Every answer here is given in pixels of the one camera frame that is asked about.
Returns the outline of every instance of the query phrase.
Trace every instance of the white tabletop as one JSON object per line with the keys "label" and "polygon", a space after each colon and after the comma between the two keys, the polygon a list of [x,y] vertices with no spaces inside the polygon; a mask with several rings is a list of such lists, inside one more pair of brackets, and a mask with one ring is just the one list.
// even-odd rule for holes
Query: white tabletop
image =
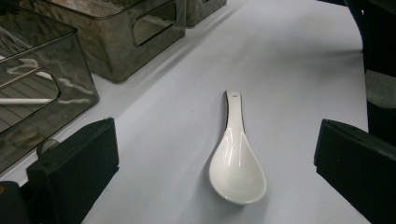
{"label": "white tabletop", "polygon": [[[229,0],[125,83],[93,78],[100,103],[55,136],[116,121],[120,170],[83,223],[368,223],[313,163],[322,119],[367,130],[361,38],[346,7]],[[208,180],[225,90],[242,93],[268,181],[247,206],[226,202]],[[22,184],[33,160],[1,179]]]}

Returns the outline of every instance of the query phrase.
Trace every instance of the white table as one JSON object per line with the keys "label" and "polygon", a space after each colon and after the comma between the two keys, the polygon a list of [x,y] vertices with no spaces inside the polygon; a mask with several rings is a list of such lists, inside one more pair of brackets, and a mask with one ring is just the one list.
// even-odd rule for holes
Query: white table
{"label": "white table", "polygon": [[[125,83],[93,78],[100,103],[54,137],[116,121],[120,170],[83,223],[368,223],[313,164],[322,119],[367,130],[361,38],[346,7],[229,0]],[[242,93],[268,180],[247,206],[226,202],[208,180],[225,90]],[[24,183],[33,160],[1,179]]]}

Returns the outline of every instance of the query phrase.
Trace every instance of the smoky translucent bin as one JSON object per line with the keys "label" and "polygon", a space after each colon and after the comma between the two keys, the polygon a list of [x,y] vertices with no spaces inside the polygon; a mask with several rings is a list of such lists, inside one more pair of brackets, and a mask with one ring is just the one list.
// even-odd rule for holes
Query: smoky translucent bin
{"label": "smoky translucent bin", "polygon": [[184,36],[185,1],[23,0],[20,5],[77,27],[90,70],[121,83]]}
{"label": "smoky translucent bin", "polygon": [[0,174],[98,100],[76,28],[1,2]]}
{"label": "smoky translucent bin", "polygon": [[186,25],[192,27],[227,4],[227,0],[186,0]]}

